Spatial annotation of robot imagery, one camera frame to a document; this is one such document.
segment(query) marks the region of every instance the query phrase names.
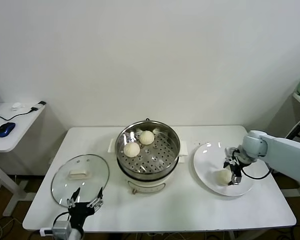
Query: perforated steamer tray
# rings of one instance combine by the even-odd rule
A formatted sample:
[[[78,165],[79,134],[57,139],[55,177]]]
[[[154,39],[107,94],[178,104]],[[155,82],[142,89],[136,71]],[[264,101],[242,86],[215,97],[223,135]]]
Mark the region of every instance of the perforated steamer tray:
[[[151,131],[154,141],[143,145],[139,141],[143,131]],[[127,157],[124,147],[134,142],[140,146],[136,157]],[[157,181],[170,174],[178,163],[180,140],[168,125],[152,120],[136,122],[124,129],[115,142],[115,153],[121,170],[138,181]]]

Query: computer mouse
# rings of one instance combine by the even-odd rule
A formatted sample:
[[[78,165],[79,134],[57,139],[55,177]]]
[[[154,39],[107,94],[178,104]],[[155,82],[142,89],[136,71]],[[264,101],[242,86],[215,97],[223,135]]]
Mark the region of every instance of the computer mouse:
[[[15,128],[16,124],[14,122],[7,122],[0,126],[0,138],[4,138],[9,135],[9,133]]]

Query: glass lid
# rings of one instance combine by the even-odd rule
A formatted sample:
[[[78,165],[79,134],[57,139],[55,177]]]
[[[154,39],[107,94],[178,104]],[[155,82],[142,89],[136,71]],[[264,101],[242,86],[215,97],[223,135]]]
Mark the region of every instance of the glass lid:
[[[61,206],[68,207],[67,199],[79,189],[78,203],[90,202],[105,189],[109,179],[109,166],[101,156],[76,156],[59,168],[51,183],[51,194]]]

